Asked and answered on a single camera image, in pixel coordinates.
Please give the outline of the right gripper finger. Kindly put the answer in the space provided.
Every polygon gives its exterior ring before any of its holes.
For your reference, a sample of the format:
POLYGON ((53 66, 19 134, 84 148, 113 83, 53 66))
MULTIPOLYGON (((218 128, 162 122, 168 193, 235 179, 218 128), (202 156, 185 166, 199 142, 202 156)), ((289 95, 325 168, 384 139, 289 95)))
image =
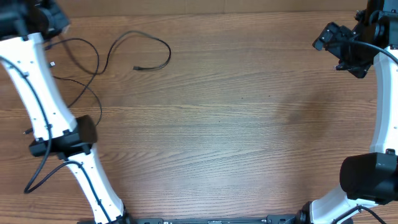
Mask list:
POLYGON ((347 65, 344 62, 339 63, 335 67, 335 70, 348 71, 348 72, 350 72, 350 74, 354 75, 356 78, 364 78, 367 75, 369 69, 370 69, 370 64, 347 65))
POLYGON ((321 34, 314 40, 312 46, 318 51, 327 50, 327 45, 336 41, 339 33, 339 25, 334 22, 330 22, 325 26, 321 34))

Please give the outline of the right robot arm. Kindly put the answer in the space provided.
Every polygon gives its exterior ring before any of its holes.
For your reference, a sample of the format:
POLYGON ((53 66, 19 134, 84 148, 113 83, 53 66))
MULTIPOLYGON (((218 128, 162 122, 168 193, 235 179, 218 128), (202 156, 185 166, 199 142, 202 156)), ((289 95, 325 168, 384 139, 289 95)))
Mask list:
POLYGON ((338 58, 336 70, 364 78, 376 74, 376 118, 369 152, 347 157, 339 184, 295 215, 268 215, 267 223, 352 223, 366 211, 397 200, 397 1, 370 0, 353 29, 328 23, 313 47, 338 58))

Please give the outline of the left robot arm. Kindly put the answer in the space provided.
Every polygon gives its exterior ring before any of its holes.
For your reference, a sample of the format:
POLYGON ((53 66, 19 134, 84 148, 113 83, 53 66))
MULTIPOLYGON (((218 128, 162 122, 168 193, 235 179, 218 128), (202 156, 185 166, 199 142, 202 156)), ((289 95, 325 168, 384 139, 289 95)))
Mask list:
POLYGON ((1 64, 29 114, 35 138, 29 149, 42 158, 32 179, 56 154, 77 179, 93 211, 93 223, 132 223, 101 165, 93 120, 72 115, 45 56, 44 42, 69 24, 55 1, 1 1, 1 64))

